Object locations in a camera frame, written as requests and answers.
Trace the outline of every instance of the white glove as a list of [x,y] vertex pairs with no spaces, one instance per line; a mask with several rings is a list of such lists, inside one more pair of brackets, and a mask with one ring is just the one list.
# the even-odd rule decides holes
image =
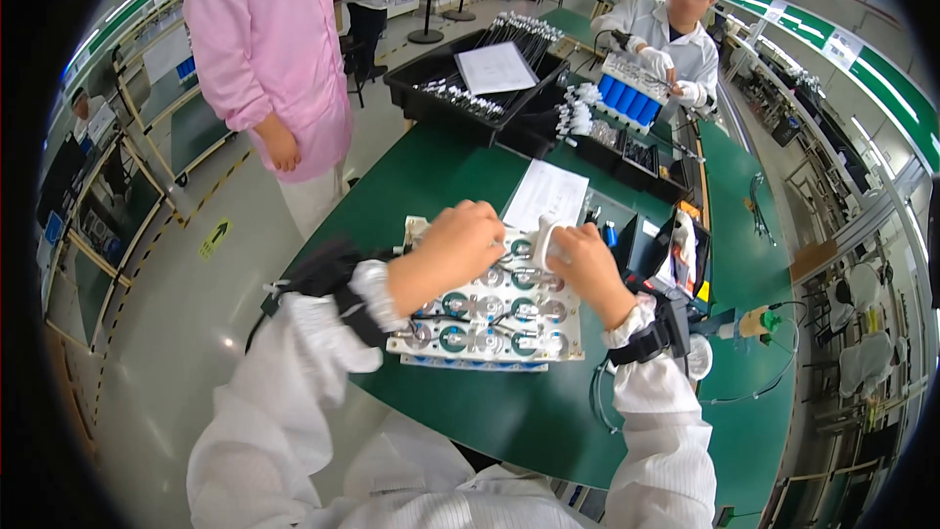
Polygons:
[[646,60],[654,76],[663,80],[669,80],[668,76],[666,76],[666,70],[675,69],[676,67],[676,65],[672,63],[672,58],[669,57],[669,54],[659,49],[649,47],[642,48],[637,54],[642,59]]
[[705,87],[698,82],[676,80],[675,89],[672,94],[675,96],[676,100],[693,109],[703,106],[708,99],[708,93],[705,91]]

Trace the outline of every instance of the cable bundle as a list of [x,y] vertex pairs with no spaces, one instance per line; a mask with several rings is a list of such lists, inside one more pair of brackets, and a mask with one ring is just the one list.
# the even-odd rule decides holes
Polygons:
[[[519,53],[534,71],[539,69],[551,44],[562,36],[564,33],[561,30],[545,21],[513,12],[504,12],[496,16],[490,27],[476,42],[474,49],[511,41],[516,44]],[[415,84],[414,88],[438,96],[442,100],[449,100],[451,104],[491,121],[502,117],[520,95],[520,91],[512,91],[492,95],[491,98],[473,96],[467,90],[460,71],[447,77]]]
[[767,227],[767,221],[764,220],[763,211],[760,210],[760,205],[758,204],[758,188],[764,183],[764,175],[760,172],[754,174],[754,177],[751,178],[751,205],[754,206],[754,232],[758,234],[759,238],[767,235],[769,241],[776,247],[776,241],[774,241],[774,236],[771,235],[770,229]]

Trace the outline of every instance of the green workbench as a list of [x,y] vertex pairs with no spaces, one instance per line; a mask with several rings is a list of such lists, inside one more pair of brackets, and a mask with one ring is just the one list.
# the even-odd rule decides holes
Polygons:
[[[792,298],[786,252],[768,249],[757,240],[753,219],[742,204],[756,160],[717,127],[703,131],[703,142],[707,142],[706,156],[715,160],[711,164],[721,170],[715,173],[714,185],[710,179],[711,290],[719,309],[735,302],[744,302],[749,309]],[[546,160],[587,176],[594,190],[643,212],[653,222],[663,223],[671,214],[670,206],[598,171],[567,145]],[[445,206],[464,199],[489,201],[499,211],[508,204],[527,166],[528,159],[511,151],[477,148],[449,139],[440,127],[418,123],[336,206],[291,267],[330,239],[349,238],[367,252],[399,245],[406,215],[433,218]],[[769,193],[767,199],[760,204],[770,228],[779,232]],[[746,267],[734,270],[733,265]],[[762,266],[784,271],[768,273]],[[274,307],[268,301],[263,308],[270,313]],[[543,374],[423,368],[401,365],[397,356],[388,355],[377,372],[351,380],[383,403],[479,452],[548,476],[607,488],[626,450],[622,437],[610,435],[588,405],[591,373],[605,349],[600,323],[592,311],[583,309],[586,360],[552,364]],[[715,342],[714,368],[701,384],[700,397],[749,394],[769,382],[785,358],[774,346],[744,356]],[[606,380],[602,399],[613,414],[610,379]],[[776,478],[792,399],[790,378],[758,401],[705,407],[706,420],[715,425],[711,453],[719,505],[735,505],[738,511],[763,507]]]

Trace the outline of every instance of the light fixture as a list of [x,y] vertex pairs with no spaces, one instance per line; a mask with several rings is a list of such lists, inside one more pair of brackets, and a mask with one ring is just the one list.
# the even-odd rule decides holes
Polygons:
[[879,166],[881,166],[882,168],[885,168],[885,173],[887,173],[887,177],[891,178],[891,180],[893,181],[895,178],[894,170],[891,170],[891,166],[888,165],[887,159],[885,159],[885,156],[882,155],[881,150],[878,149],[874,140],[869,136],[869,133],[865,131],[865,128],[862,126],[862,123],[859,123],[858,119],[855,118],[855,115],[852,115],[852,123],[855,124],[855,127],[862,134],[862,137],[865,138],[865,141],[869,143],[871,152],[875,155],[875,161],[878,162]]

